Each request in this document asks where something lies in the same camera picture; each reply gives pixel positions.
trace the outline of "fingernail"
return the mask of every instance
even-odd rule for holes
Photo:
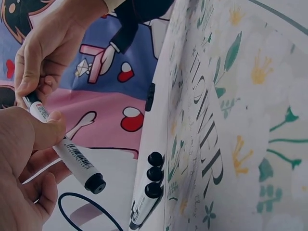
[[[27,87],[28,87],[28,83],[23,80],[17,90],[18,91],[25,90]]]
[[[51,86],[52,85],[52,82],[51,81],[46,81],[45,82],[47,85]]]
[[[54,111],[49,115],[48,122],[49,121],[59,121],[60,119],[61,119],[61,112]]]

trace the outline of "green line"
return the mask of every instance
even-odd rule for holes
[[[275,150],[272,150],[272,149],[267,149],[266,150],[267,152],[269,153],[273,153],[273,154],[276,154],[277,156],[279,156],[282,160],[286,161],[286,162],[289,162],[290,164],[292,163],[292,160],[288,159],[287,157],[285,157],[284,155],[282,155],[281,153],[275,151]]]
[[[303,140],[293,140],[293,139],[273,139],[270,140],[269,143],[275,143],[275,142],[288,142],[288,143],[308,143],[308,139]]]
[[[183,173],[186,171],[186,169],[188,169],[188,166],[182,171],[181,175],[183,175]]]
[[[298,22],[294,21],[293,19],[289,18],[288,16],[284,15],[283,13],[257,1],[257,0],[248,0],[260,7],[262,7],[263,9],[273,13],[274,15],[280,17],[281,19],[285,20],[287,23],[291,24],[292,26],[294,26],[296,29],[300,30],[301,32],[303,32],[305,35],[308,35],[308,29],[305,28],[304,26],[302,26],[301,24],[299,24]]]
[[[272,132],[278,128],[280,128],[282,125],[284,125],[286,123],[286,121],[281,122],[280,124],[273,126],[269,131]]]

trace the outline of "black marker cap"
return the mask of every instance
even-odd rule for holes
[[[129,228],[131,230],[136,230],[140,225],[136,225],[133,221],[130,221]]]
[[[163,178],[163,172],[159,167],[151,167],[146,175],[150,181],[159,182]]]
[[[156,199],[161,196],[162,188],[158,183],[152,182],[147,184],[147,186],[145,186],[144,192],[149,198]]]
[[[148,162],[150,165],[154,167],[159,167],[159,166],[162,166],[162,164],[164,163],[164,160],[160,153],[153,152],[148,156]]]
[[[163,191],[158,183],[152,182],[145,186],[144,192],[149,198],[157,199],[162,195]],[[136,230],[139,227],[140,225],[135,224],[132,220],[130,221],[129,228],[131,230]]]
[[[29,108],[35,102],[41,102],[41,100],[39,100],[39,98],[37,97],[35,91],[23,97],[23,100],[25,104],[27,105],[27,108]]]
[[[99,194],[106,187],[106,182],[103,180],[101,173],[92,175],[85,183],[85,189],[93,194]]]

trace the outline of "marker barrel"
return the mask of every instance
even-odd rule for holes
[[[39,100],[32,102],[36,96],[25,97],[30,114],[43,123],[47,123],[48,112]],[[53,149],[62,159],[67,168],[75,178],[93,194],[100,193],[106,186],[102,174],[92,165],[92,163],[80,152],[80,150],[66,136],[55,145]]]
[[[152,182],[156,182],[159,183],[163,178],[163,172],[159,167],[151,167],[150,169],[148,169],[145,174],[143,174],[142,179],[139,183],[138,188],[140,189],[144,189],[144,187]],[[133,206],[133,212],[136,211],[137,208],[137,202],[139,201],[139,199],[142,197],[143,191],[140,190],[136,193],[135,196],[135,204]]]
[[[136,230],[144,222],[161,194],[162,189],[158,183],[152,182],[146,185],[129,224],[132,230]]]

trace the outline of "hand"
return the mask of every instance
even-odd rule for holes
[[[44,124],[19,107],[0,110],[1,231],[42,230],[56,205],[57,183],[71,173],[59,161],[24,182],[58,158],[51,147],[64,134],[59,112],[51,113]]]
[[[22,97],[37,90],[43,103],[59,85],[64,70],[73,61],[85,28],[54,11],[26,37],[15,58],[15,93],[19,106]]]

